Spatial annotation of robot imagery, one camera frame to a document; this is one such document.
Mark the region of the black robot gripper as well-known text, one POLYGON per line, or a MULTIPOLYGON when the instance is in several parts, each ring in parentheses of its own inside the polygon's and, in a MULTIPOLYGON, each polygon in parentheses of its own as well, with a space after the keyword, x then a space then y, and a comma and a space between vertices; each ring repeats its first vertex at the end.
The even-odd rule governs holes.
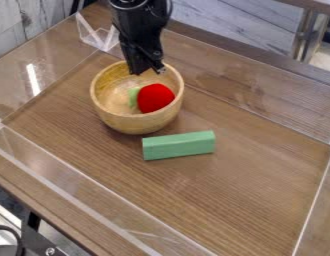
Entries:
POLYGON ((125 45, 129 72, 140 75, 147 68, 165 72, 161 32, 172 15, 172 0, 108 0, 112 21, 125 45))

